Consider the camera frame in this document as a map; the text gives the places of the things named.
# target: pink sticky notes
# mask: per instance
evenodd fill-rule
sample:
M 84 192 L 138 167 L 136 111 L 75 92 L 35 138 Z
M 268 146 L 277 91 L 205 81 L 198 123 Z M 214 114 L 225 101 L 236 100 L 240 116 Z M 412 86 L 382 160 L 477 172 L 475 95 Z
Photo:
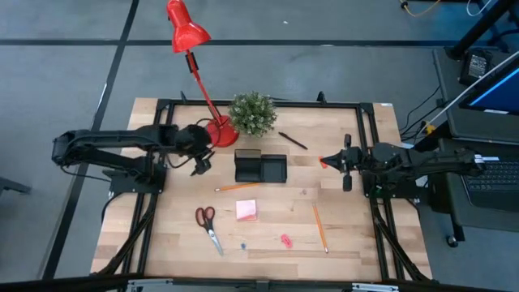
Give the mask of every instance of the pink sticky notes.
M 236 220 L 253 221 L 256 219 L 256 200 L 236 201 Z

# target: lamp base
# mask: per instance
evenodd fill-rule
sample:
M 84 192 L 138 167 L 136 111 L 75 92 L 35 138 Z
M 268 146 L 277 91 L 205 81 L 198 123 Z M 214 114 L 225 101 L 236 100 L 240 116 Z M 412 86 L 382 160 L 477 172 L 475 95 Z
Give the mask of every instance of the lamp base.
M 230 125 L 230 117 L 226 115 L 221 116 L 220 126 L 214 119 L 209 121 L 208 132 L 211 136 L 212 144 L 222 148 L 234 144 L 239 136 L 239 133 Z

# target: wooden tabletop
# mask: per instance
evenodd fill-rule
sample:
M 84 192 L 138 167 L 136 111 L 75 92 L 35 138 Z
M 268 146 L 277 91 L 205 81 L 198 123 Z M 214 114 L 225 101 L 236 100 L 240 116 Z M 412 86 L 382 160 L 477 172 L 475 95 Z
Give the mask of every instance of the wooden tabletop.
M 157 99 L 135 100 L 129 129 L 151 124 Z M 375 104 L 380 141 L 400 144 L 397 121 L 390 104 Z M 222 114 L 225 107 L 219 108 Z M 159 196 L 152 228 L 146 274 L 160 277 L 268 278 L 317 281 L 378 281 L 373 221 L 368 200 L 363 196 L 357 173 L 352 173 L 353 190 L 342 191 L 342 176 L 330 167 L 323 169 L 319 156 L 337 153 L 345 133 L 359 146 L 358 126 L 353 109 L 277 108 L 275 131 L 262 138 L 240 135 L 228 148 L 217 148 L 212 168 L 190 177 L 194 162 L 168 170 Z M 205 106 L 177 105 L 173 123 L 184 127 L 209 115 Z M 367 116 L 368 142 L 371 133 Z M 305 144 L 308 150 L 277 134 L 283 131 Z M 258 148 L 263 154 L 288 156 L 286 183 L 265 183 L 232 191 L 214 189 L 234 185 L 234 150 Z M 140 156 L 137 149 L 125 149 L 127 156 Z M 171 155 L 174 164 L 183 158 Z M 108 264 L 124 243 L 130 229 L 135 194 L 119 196 L 108 207 L 92 271 Z M 235 202 L 256 200 L 258 219 L 236 221 Z M 324 253 L 312 203 L 319 209 L 328 242 Z M 198 207 L 216 209 L 214 230 L 224 250 L 220 256 L 206 231 L 195 222 Z M 399 242 L 422 273 L 431 276 L 420 222 L 415 209 L 405 200 L 392 200 Z M 293 242 L 286 248 L 281 235 Z M 394 276 L 391 249 L 386 243 L 390 275 Z M 131 270 L 136 270 L 139 243 Z

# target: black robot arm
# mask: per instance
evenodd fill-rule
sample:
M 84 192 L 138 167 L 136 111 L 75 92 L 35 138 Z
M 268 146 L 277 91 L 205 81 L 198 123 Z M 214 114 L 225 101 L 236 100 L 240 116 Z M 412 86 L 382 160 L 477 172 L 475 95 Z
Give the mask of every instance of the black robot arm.
M 474 151 L 460 148 L 451 152 L 418 152 L 387 143 L 377 143 L 367 152 L 350 147 L 351 135 L 345 135 L 345 149 L 321 161 L 345 174 L 343 190 L 351 191 L 351 170 L 359 170 L 372 179 L 377 188 L 392 190 L 399 183 L 414 181 L 423 175 L 452 172 L 480 175 L 483 159 Z
M 150 125 L 133 131 L 68 131 L 54 140 L 52 160 L 61 167 L 89 163 L 108 167 L 103 173 L 112 179 L 114 192 L 157 192 L 165 180 L 165 166 L 153 162 L 153 155 L 130 158 L 103 148 L 140 148 L 148 153 L 173 153 L 195 160 L 191 175 L 211 168 L 212 151 L 208 132 L 200 126 Z

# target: yellow pencil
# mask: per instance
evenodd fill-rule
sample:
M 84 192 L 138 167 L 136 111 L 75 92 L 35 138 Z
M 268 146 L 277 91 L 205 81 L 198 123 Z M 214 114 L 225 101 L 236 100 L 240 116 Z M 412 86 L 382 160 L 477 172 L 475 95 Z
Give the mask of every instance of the yellow pencil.
M 242 187 L 253 187 L 253 186 L 256 186 L 259 184 L 260 184 L 259 182 L 251 182 L 251 183 L 245 183 L 243 185 L 220 187 L 220 188 L 214 189 L 214 191 L 230 191 L 230 190 L 235 190 L 235 189 L 242 188 Z
M 319 227 L 319 233 L 321 234 L 321 241 L 323 242 L 324 252 L 328 253 L 328 244 L 326 244 L 326 238 L 324 238 L 323 226 L 321 225 L 321 220 L 319 219 L 319 214 L 317 213 L 317 207 L 315 204 L 312 205 L 314 206 L 315 219 L 317 220 L 317 226 Z

